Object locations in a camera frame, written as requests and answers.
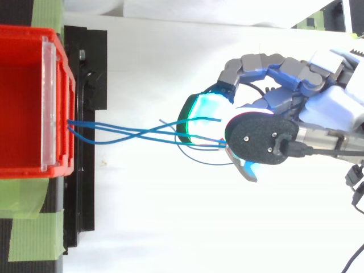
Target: cable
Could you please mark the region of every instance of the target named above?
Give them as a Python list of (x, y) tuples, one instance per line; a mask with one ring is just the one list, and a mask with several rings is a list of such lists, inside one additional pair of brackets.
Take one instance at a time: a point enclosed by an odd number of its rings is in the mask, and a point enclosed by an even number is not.
[(257, 87), (256, 85), (254, 85), (254, 84), (251, 84), (251, 83), (246, 83), (246, 84), (243, 84), (243, 85), (247, 85), (247, 86), (249, 86), (249, 87), (251, 87), (251, 88), (253, 88), (253, 89), (255, 89), (256, 91), (258, 91), (259, 92), (259, 94), (262, 96), (262, 97), (264, 97), (264, 95), (265, 95), (265, 93), (263, 92), (263, 90), (262, 89), (260, 89), (259, 87)]
[[(163, 121), (162, 119), (159, 119), (159, 121), (161, 122), (161, 123), (163, 123), (163, 124), (168, 124), (167, 122), (165, 122), (165, 121)], [(200, 149), (200, 148), (194, 148), (194, 147), (192, 147), (192, 146), (186, 146), (186, 147), (188, 147), (188, 148), (190, 148), (190, 149), (192, 149), (192, 150), (195, 150), (195, 151), (204, 151), (204, 152), (216, 152), (216, 151), (218, 151), (218, 149)]]
[[(108, 128), (102, 128), (102, 127), (97, 127), (97, 126), (89, 126), (87, 128), (90, 129), (97, 129), (97, 130), (102, 130), (102, 131), (108, 131), (108, 132), (113, 132), (113, 133), (118, 133), (118, 134), (126, 134), (126, 135), (130, 135), (130, 136), (135, 136), (135, 134), (132, 133), (128, 133), (128, 132), (124, 132), (124, 131), (119, 131), (119, 130), (113, 130), (113, 129), (108, 129)], [(78, 137), (79, 139), (81, 139), (82, 141), (92, 144), (92, 145), (108, 145), (108, 144), (114, 144), (114, 143), (118, 143), (118, 142), (122, 142), (124, 141), (124, 139), (127, 138), (122, 138), (122, 139), (117, 139), (117, 140), (112, 140), (112, 141), (108, 141), (108, 142), (96, 142), (93, 140), (90, 140), (88, 138), (85, 138), (84, 136), (80, 135), (79, 133), (77, 133), (76, 131), (74, 131), (74, 129), (72, 129), (71, 127), (68, 126), (68, 130), (71, 131), (72, 134), (74, 134), (76, 137)], [(142, 138), (142, 139), (146, 139), (146, 140), (151, 140), (151, 141), (157, 141), (157, 142), (163, 142), (163, 143), (168, 143), (168, 144), (180, 144), (179, 142), (173, 142), (170, 140), (164, 140), (164, 139), (158, 139), (158, 138), (149, 138), (147, 136), (135, 136), (137, 138)], [(225, 146), (223, 145), (199, 145), (199, 144), (193, 144), (193, 143), (183, 143), (182, 145), (191, 145), (191, 146), (196, 146), (196, 147), (211, 147), (211, 148), (225, 148)]]
[[(165, 121), (162, 121), (161, 119), (159, 120), (161, 123), (164, 123), (164, 124), (168, 124), (166, 123)], [(170, 128), (176, 132), (176, 129), (173, 128), (173, 126), (170, 126)], [(189, 156), (188, 154), (185, 153), (185, 151), (182, 150), (182, 148), (180, 147), (180, 144), (182, 144), (183, 142), (179, 142), (179, 144), (177, 144), (177, 147), (180, 149), (180, 151), (185, 155), (187, 156), (188, 158), (192, 159), (193, 161), (195, 162), (198, 162), (198, 163), (201, 163), (201, 164), (204, 164), (204, 165), (210, 165), (210, 166), (226, 166), (226, 165), (232, 165), (233, 163), (223, 163), (223, 164), (214, 164), (214, 163), (207, 163), (207, 162), (202, 162), (202, 161), (199, 161), (191, 156)]]
[[(114, 144), (114, 143), (118, 143), (118, 142), (121, 142), (121, 141), (125, 141), (125, 140), (129, 140), (129, 139), (132, 139), (132, 138), (138, 138), (139, 136), (141, 135), (144, 135), (144, 134), (147, 134), (147, 133), (153, 133), (154, 131), (156, 130), (159, 130), (159, 129), (163, 129), (163, 128), (166, 128), (166, 127), (170, 127), (172, 125), (176, 125), (176, 124), (181, 124), (181, 123), (186, 123), (186, 122), (189, 122), (189, 121), (198, 121), (198, 120), (205, 120), (205, 121), (216, 121), (216, 122), (220, 122), (221, 120), (220, 119), (216, 119), (216, 118), (207, 118), (207, 117), (197, 117), (197, 118), (190, 118), (190, 119), (183, 119), (183, 120), (180, 120), (180, 121), (175, 121), (175, 122), (172, 122), (172, 123), (169, 123), (167, 125), (161, 125), (161, 126), (158, 126), (158, 127), (154, 127), (152, 129), (149, 129), (149, 130), (146, 130), (144, 132), (139, 132), (137, 134), (132, 134), (130, 136), (127, 136), (125, 138), (120, 138), (120, 139), (116, 139), (116, 140), (111, 140), (111, 141), (105, 141), (105, 142), (96, 142), (96, 141), (93, 141), (93, 140), (89, 140), (89, 139), (86, 139), (84, 138), (83, 136), (81, 136), (80, 134), (78, 134), (77, 132), (75, 132), (71, 127), (68, 126), (69, 130), (75, 135), (77, 136), (78, 138), (80, 138), (81, 140), (87, 142), (87, 143), (90, 143), (90, 144), (93, 144), (93, 145), (107, 145), (107, 144)], [(225, 146), (219, 146), (219, 145), (202, 145), (202, 146), (198, 146), (198, 145), (191, 145), (191, 146), (197, 146), (197, 147), (213, 147), (213, 148), (225, 148)]]
[(339, 150), (309, 149), (307, 155), (364, 156), (364, 151), (339, 151)]
[(351, 266), (351, 264), (353, 263), (353, 261), (360, 255), (361, 252), (363, 252), (364, 250), (364, 245), (362, 245), (357, 252), (354, 253), (354, 255), (350, 258), (350, 260), (348, 261), (348, 263), (346, 264), (344, 270), (341, 271), (341, 273), (346, 273), (349, 270), (349, 267)]
[(303, 158), (306, 155), (331, 155), (331, 156), (364, 156), (364, 151), (340, 151), (314, 149), (303, 142), (289, 141), (281, 146), (281, 152), (286, 156)]
[(361, 214), (364, 214), (364, 211), (362, 211), (360, 208), (358, 208), (356, 205), (354, 205), (354, 208), (359, 211)]
[(218, 142), (218, 143), (223, 143), (225, 144), (225, 141), (222, 140), (216, 140), (216, 139), (212, 139), (212, 138), (206, 138), (203, 136), (199, 136), (199, 135), (191, 135), (191, 134), (183, 134), (183, 133), (172, 133), (172, 132), (165, 132), (165, 131), (157, 131), (157, 130), (145, 130), (145, 129), (135, 129), (135, 128), (128, 128), (128, 127), (120, 127), (120, 126), (116, 126), (116, 125), (111, 125), (111, 124), (107, 124), (107, 123), (102, 123), (102, 122), (91, 122), (91, 121), (68, 121), (69, 124), (71, 125), (76, 125), (76, 126), (80, 126), (80, 127), (86, 127), (86, 128), (90, 128), (90, 126), (104, 126), (104, 127), (109, 127), (109, 128), (114, 128), (114, 129), (118, 129), (118, 130), (127, 130), (127, 131), (135, 131), (135, 132), (147, 132), (147, 133), (153, 133), (153, 134), (164, 134), (164, 135), (177, 135), (177, 136), (181, 136), (181, 137), (195, 137), (195, 138), (200, 138), (200, 139), (204, 139), (204, 140), (208, 140), (208, 141), (212, 141), (212, 142)]

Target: black cable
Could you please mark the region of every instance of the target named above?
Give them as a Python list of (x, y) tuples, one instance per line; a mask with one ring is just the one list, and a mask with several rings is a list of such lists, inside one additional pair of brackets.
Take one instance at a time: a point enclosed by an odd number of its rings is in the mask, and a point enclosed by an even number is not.
[(356, 205), (354, 205), (354, 208), (359, 211), (361, 214), (364, 214), (364, 211), (362, 211), (360, 208), (358, 208)]
[(361, 252), (363, 252), (364, 250), (364, 245), (362, 245), (357, 252), (354, 253), (354, 255), (350, 258), (350, 260), (348, 261), (348, 263), (346, 264), (344, 270), (341, 271), (341, 273), (346, 273), (349, 269), (349, 267), (351, 266), (351, 264), (353, 263), (353, 261), (360, 255)]
[(263, 92), (263, 90), (262, 89), (260, 89), (259, 87), (257, 87), (256, 85), (254, 85), (254, 84), (251, 84), (251, 83), (246, 83), (246, 84), (243, 84), (243, 85), (246, 85), (246, 86), (249, 86), (249, 87), (251, 87), (251, 88), (253, 88), (253, 89), (255, 89), (256, 91), (258, 91), (259, 92), (259, 94), (262, 96), (262, 97), (264, 97), (264, 95), (265, 95), (265, 93)]
[(364, 156), (364, 151), (339, 151), (339, 150), (309, 149), (307, 155)]
[[(159, 120), (161, 123), (164, 123), (164, 124), (167, 124), (165, 121), (162, 121), (161, 119)], [(174, 132), (177, 132), (176, 129), (173, 127), (173, 126), (170, 126), (170, 128), (174, 131)], [(178, 149), (180, 149), (180, 151), (185, 155), (187, 156), (188, 158), (192, 159), (193, 161), (195, 162), (198, 162), (198, 163), (201, 163), (201, 164), (204, 164), (204, 165), (210, 165), (210, 166), (226, 166), (226, 165), (232, 165), (233, 163), (223, 163), (223, 164), (214, 164), (214, 163), (207, 163), (207, 162), (202, 162), (202, 161), (199, 161), (191, 156), (189, 156), (188, 154), (185, 153), (185, 151), (182, 150), (181, 146), (178, 145)]]
[(294, 158), (303, 158), (306, 155), (331, 155), (331, 156), (364, 156), (364, 151), (340, 151), (314, 149), (303, 142), (289, 141), (281, 146), (281, 152)]

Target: blue wire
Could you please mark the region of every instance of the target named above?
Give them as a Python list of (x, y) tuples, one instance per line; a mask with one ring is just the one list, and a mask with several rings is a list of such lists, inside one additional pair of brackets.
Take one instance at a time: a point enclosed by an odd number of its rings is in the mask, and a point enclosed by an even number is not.
[[(112, 131), (114, 133), (119, 133), (119, 134), (124, 134), (127, 132), (120, 132), (117, 130), (113, 130), (113, 129), (107, 129), (107, 128), (102, 128), (102, 127), (98, 127), (98, 128), (94, 128), (94, 127), (89, 127), (91, 129), (100, 129), (102, 131)], [(78, 137), (79, 139), (81, 139), (82, 141), (92, 144), (92, 145), (107, 145), (107, 144), (113, 144), (113, 143), (118, 143), (118, 142), (122, 142), (123, 139), (116, 139), (116, 140), (112, 140), (112, 141), (108, 141), (108, 142), (96, 142), (90, 139), (85, 138), (84, 136), (80, 135), (79, 133), (77, 133), (76, 131), (74, 131), (74, 129), (72, 129), (71, 127), (68, 126), (68, 130), (74, 134), (76, 137)], [(174, 142), (174, 141), (169, 141), (169, 140), (164, 140), (164, 139), (158, 139), (158, 138), (149, 138), (147, 136), (136, 136), (138, 138), (142, 138), (142, 139), (147, 139), (147, 140), (152, 140), (152, 141), (157, 141), (157, 142), (163, 142), (163, 143), (168, 143), (168, 144), (180, 144), (179, 142)], [(182, 145), (186, 145), (186, 146), (197, 146), (197, 147), (207, 147), (207, 148), (225, 148), (225, 146), (222, 145), (197, 145), (197, 144), (193, 144), (193, 143), (183, 143)]]
[[(97, 129), (97, 130), (102, 130), (102, 131), (107, 131), (107, 132), (112, 132), (112, 133), (118, 133), (118, 134), (125, 134), (125, 135), (134, 135), (133, 133), (129, 133), (129, 132), (125, 132), (125, 131), (120, 131), (120, 130), (113, 130), (113, 129), (108, 129), (108, 128), (103, 128), (103, 127), (97, 127), (97, 126), (93, 126), (93, 125), (85, 125), (84, 127), (86, 128), (90, 128), (90, 129)], [(90, 143), (90, 144), (94, 144), (93, 140), (89, 140), (84, 138), (83, 136), (81, 136), (79, 133), (75, 132), (72, 128), (68, 127), (68, 130), (70, 130), (72, 133), (74, 133), (77, 137), (79, 137), (80, 139), (82, 139), (83, 141)], [(158, 142), (163, 142), (163, 143), (169, 143), (169, 144), (177, 144), (178, 142), (173, 142), (173, 141), (169, 141), (169, 140), (164, 140), (164, 139), (158, 139), (158, 138), (149, 138), (147, 136), (138, 136), (138, 138), (142, 138), (142, 139), (146, 139), (146, 140), (151, 140), (151, 141), (158, 141)], [(194, 146), (195, 144), (193, 143), (186, 143), (188, 145)], [(213, 147), (219, 147), (219, 148), (225, 148), (225, 146), (219, 146), (219, 145), (211, 145)]]
[[(164, 123), (164, 124), (168, 124), (167, 122), (164, 122), (164, 121), (162, 121), (161, 119), (159, 120), (161, 123)], [(174, 132), (176, 132), (176, 129), (174, 129), (173, 128), (173, 126), (170, 126), (170, 128), (174, 131)], [(233, 163), (232, 162), (230, 162), (230, 163), (222, 163), (222, 164), (218, 164), (218, 163), (207, 163), (207, 162), (202, 162), (202, 161), (199, 161), (199, 160), (197, 160), (197, 159), (195, 159), (195, 158), (193, 158), (193, 157), (191, 157), (191, 156), (189, 156), (188, 154), (186, 154), (186, 152), (185, 151), (183, 151), (182, 150), (182, 148), (180, 147), (180, 145), (182, 144), (183, 142), (179, 142), (178, 144), (177, 144), (177, 146), (178, 146), (178, 149), (180, 149), (180, 151), (185, 155), (185, 156), (187, 156), (188, 158), (190, 158), (190, 159), (192, 159), (193, 161), (195, 161), (195, 162), (197, 162), (197, 163), (201, 163), (201, 164), (204, 164), (204, 165), (210, 165), (210, 166), (227, 166), (227, 165), (232, 165)]]
[[(197, 117), (197, 118), (183, 119), (183, 120), (180, 120), (180, 121), (171, 122), (171, 123), (166, 124), (166, 125), (161, 125), (161, 126), (158, 126), (158, 127), (154, 127), (152, 129), (146, 130), (144, 132), (139, 132), (137, 134), (133, 134), (133, 135), (127, 136), (125, 138), (120, 138), (120, 139), (111, 140), (111, 141), (105, 141), (105, 142), (96, 142), (96, 141), (93, 141), (93, 140), (86, 139), (83, 136), (81, 136), (80, 134), (78, 134), (77, 132), (75, 132), (71, 127), (68, 126), (68, 128), (69, 128), (69, 130), (75, 136), (79, 137), (80, 139), (82, 139), (83, 141), (85, 141), (87, 143), (90, 143), (90, 144), (93, 144), (93, 145), (107, 145), (107, 144), (114, 144), (114, 143), (118, 143), (118, 142), (121, 142), (121, 141), (129, 140), (129, 139), (132, 139), (132, 138), (138, 138), (141, 135), (144, 135), (144, 134), (147, 134), (147, 133), (153, 133), (156, 130), (163, 129), (163, 128), (166, 128), (166, 127), (170, 127), (172, 125), (186, 123), (186, 122), (189, 122), (189, 121), (198, 121), (198, 120), (216, 121), (216, 122), (220, 122), (221, 121), (220, 119), (207, 118), (207, 117)], [(197, 146), (195, 144), (190, 144), (190, 143), (184, 143), (184, 145), (185, 144), (189, 144), (189, 146)], [(211, 148), (221, 148), (221, 147), (224, 147), (225, 148), (225, 146), (207, 146), (207, 145), (202, 145), (202, 146), (197, 146), (197, 147), (211, 147)]]
[(116, 126), (116, 125), (111, 125), (111, 124), (107, 124), (107, 123), (102, 123), (102, 122), (90, 122), (90, 121), (68, 121), (69, 124), (71, 125), (76, 125), (79, 127), (86, 127), (86, 128), (90, 128), (90, 126), (104, 126), (104, 127), (109, 127), (109, 128), (114, 128), (114, 129), (118, 129), (118, 130), (127, 130), (127, 131), (135, 131), (135, 132), (147, 132), (147, 133), (153, 133), (153, 134), (164, 134), (164, 135), (177, 135), (180, 137), (187, 137), (187, 138), (199, 138), (199, 139), (203, 139), (203, 140), (208, 140), (208, 141), (213, 141), (213, 142), (217, 142), (217, 143), (223, 143), (225, 144), (226, 141), (224, 140), (218, 140), (218, 139), (212, 139), (212, 138), (206, 138), (204, 136), (199, 136), (199, 135), (191, 135), (191, 134), (183, 134), (183, 133), (173, 133), (173, 132), (166, 132), (166, 131), (150, 131), (150, 130), (145, 130), (145, 129), (135, 129), (135, 128), (127, 128), (127, 127), (120, 127), (120, 126)]

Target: white table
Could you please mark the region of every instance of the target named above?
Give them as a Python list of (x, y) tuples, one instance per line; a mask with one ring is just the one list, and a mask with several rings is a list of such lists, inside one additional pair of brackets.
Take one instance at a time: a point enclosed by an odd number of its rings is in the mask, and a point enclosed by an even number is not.
[[(216, 82), (232, 58), (308, 59), (317, 48), (352, 45), (347, 34), (319, 31), (80, 14), (67, 14), (65, 23), (108, 30), (108, 106), (96, 120), (141, 128), (175, 121), (186, 98)], [(241, 103), (258, 98), (246, 87), (238, 96)], [(96, 133), (97, 140), (117, 137)], [(175, 146), (133, 139), (97, 146), (95, 164), (96, 231), (69, 250), (65, 273), (340, 272), (364, 242), (346, 162), (290, 159), (262, 166), (253, 184), (233, 166), (200, 165)], [(363, 268), (361, 256), (349, 272)]]

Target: black connector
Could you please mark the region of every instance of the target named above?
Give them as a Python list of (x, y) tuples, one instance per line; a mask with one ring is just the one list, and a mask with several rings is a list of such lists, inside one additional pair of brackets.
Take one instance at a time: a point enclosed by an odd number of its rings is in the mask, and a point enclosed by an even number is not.
[(280, 152), (285, 156), (293, 158), (303, 158), (309, 155), (309, 150), (312, 147), (298, 141), (282, 141), (280, 145)]
[(354, 192), (353, 195), (353, 201), (351, 202), (351, 204), (353, 206), (358, 205), (359, 201), (361, 200), (361, 198), (364, 196), (364, 181), (361, 182), (361, 184), (359, 185), (359, 187), (356, 189), (356, 191)]
[(353, 165), (345, 176), (346, 185), (349, 187), (354, 187), (356, 184), (363, 179), (364, 174), (362, 172), (363, 166)]

